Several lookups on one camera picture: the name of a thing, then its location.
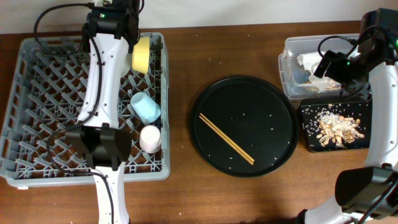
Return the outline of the brown snack wrapper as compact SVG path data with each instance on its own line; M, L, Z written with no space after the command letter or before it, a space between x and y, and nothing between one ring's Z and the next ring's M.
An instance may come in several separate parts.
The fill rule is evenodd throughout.
M341 85L338 83L310 83L305 82L305 89L314 93L338 91Z

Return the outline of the white tissue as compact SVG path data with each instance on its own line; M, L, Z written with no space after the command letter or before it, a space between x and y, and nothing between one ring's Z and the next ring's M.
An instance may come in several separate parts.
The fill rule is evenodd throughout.
M297 57L297 63L304 68L306 83L326 83L328 81L327 78L318 78L314 75L321 60L322 57L318 52L300 54Z

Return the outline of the food scraps pile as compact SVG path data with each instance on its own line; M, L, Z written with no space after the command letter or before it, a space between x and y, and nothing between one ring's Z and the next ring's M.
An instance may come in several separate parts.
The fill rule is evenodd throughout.
M357 130L360 119L344 117L327 110L322 110L315 118L318 131L316 138L321 147L334 144L338 149L347 149L347 144L365 138L365 135Z

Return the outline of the blue cup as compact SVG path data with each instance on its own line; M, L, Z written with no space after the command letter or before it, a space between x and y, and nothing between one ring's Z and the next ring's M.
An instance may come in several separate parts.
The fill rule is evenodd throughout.
M160 106L144 92L132 96L131 106L138 117L147 124L155 122L161 115Z

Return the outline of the yellow bowl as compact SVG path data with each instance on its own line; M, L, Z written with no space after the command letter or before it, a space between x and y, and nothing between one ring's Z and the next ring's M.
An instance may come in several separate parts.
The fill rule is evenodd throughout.
M132 52L132 69L147 74L150 59L150 38L141 37Z

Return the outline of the pink cup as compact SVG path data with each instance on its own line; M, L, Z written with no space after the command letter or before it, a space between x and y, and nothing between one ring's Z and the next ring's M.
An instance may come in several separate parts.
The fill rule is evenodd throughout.
M160 150L161 132L153 125L142 128L140 132L139 145L143 151L149 154L156 153Z

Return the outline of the grey round plate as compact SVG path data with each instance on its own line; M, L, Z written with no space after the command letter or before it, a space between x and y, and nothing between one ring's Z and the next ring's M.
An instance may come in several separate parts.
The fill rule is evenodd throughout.
M132 65L132 54L126 54L125 58L122 60L120 68L120 77L125 76L131 69Z

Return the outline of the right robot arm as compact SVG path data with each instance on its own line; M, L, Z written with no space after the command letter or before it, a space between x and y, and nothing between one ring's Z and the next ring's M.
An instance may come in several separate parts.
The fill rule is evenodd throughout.
M335 194L317 208L302 210L295 223L364 223L397 216L397 11L366 13L352 49L358 55L319 52L314 75L371 100L371 136L365 166L345 170Z

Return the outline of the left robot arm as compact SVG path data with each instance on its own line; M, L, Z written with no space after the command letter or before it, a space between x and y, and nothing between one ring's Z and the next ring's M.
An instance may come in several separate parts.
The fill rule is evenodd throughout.
M132 139L119 129L121 77L131 68L139 40L140 1L112 1L95 6L83 25L84 49L90 53L88 83L79 127L66 137L84 157L95 178L99 222L129 223L124 197L124 166Z

